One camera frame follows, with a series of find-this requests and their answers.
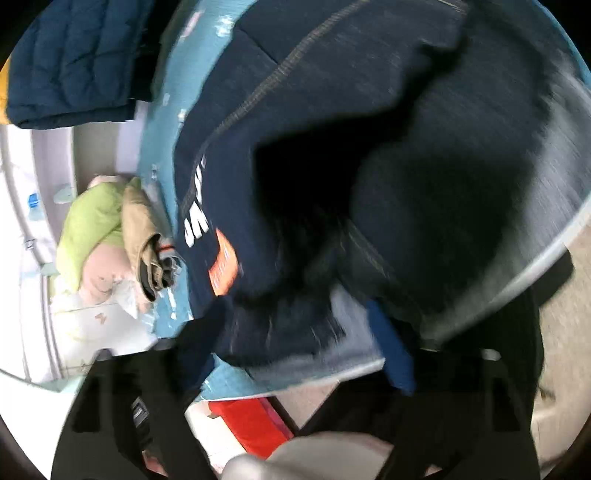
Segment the dark denim jeans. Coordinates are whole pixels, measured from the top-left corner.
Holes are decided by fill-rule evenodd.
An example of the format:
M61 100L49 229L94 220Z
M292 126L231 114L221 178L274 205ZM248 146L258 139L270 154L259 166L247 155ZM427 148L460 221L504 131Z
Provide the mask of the dark denim jeans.
M277 358L338 284L423 347L499 309L590 201L588 72L557 22L536 1L256 3L273 71L207 140L228 319L279 319Z

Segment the blue bottle cap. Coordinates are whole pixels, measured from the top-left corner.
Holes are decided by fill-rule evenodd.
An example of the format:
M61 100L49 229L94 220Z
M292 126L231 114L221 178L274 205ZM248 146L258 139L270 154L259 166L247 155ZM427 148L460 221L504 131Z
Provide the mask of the blue bottle cap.
M37 193L30 194L27 203L30 209L37 208L40 204L39 195Z

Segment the light blue wall bracket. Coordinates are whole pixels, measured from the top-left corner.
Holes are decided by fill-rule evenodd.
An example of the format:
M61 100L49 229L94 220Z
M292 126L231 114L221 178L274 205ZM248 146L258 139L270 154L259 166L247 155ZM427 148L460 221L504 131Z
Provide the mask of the light blue wall bracket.
M53 195L53 202L56 205L64 205L72 203L77 196L77 190L71 184L60 186Z

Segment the green pillow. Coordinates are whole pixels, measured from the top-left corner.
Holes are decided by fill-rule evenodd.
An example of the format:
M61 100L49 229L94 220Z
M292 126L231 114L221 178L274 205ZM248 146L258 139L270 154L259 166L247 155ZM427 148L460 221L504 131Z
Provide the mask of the green pillow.
M89 187L71 204L55 259L67 291L79 289L84 263L99 244L123 247L123 192L122 183L103 182Z

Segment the red cloth item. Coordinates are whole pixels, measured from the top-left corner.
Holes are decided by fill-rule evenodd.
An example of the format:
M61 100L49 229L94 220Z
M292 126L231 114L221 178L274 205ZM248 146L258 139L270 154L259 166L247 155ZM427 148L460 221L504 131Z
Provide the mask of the red cloth item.
M287 424L267 398L213 401L209 411L221 417L246 453L267 459L294 438Z

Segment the navy quilted jacket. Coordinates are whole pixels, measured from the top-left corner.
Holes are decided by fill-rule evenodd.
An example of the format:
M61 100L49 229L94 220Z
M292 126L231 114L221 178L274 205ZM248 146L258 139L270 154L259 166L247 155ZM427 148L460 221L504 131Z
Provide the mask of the navy quilted jacket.
M6 115L47 130L134 115L133 64L151 1L53 1L16 44Z

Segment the teal bedspread with candy print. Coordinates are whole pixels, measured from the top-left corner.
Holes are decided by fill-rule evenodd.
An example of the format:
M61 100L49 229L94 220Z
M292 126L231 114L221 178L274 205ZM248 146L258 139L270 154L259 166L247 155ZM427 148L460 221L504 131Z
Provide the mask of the teal bedspread with candy print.
M245 25L256 9L255 1L195 1L183 10L143 132L140 162L159 169L181 258L182 319L170 323L172 333L204 315L215 298L209 271L219 252L218 239L229 229L206 209L205 189L213 173L207 140L273 71L273 61ZM329 288L318 319L301 320L297 331L311 346L271 358L271 345L287 343L280 320L267 316L260 327L239 327L231 317L205 366L191 369L182 361L180 369L198 399L217 401L349 380L384 366L366 308L342 286Z

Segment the folded khaki trousers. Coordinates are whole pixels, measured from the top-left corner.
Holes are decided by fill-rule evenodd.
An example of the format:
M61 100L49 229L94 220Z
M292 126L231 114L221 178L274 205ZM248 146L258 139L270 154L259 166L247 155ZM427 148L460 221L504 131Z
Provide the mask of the folded khaki trousers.
M150 303L176 284L180 260L172 239L159 183L132 178L125 186L122 233L131 271L142 297Z

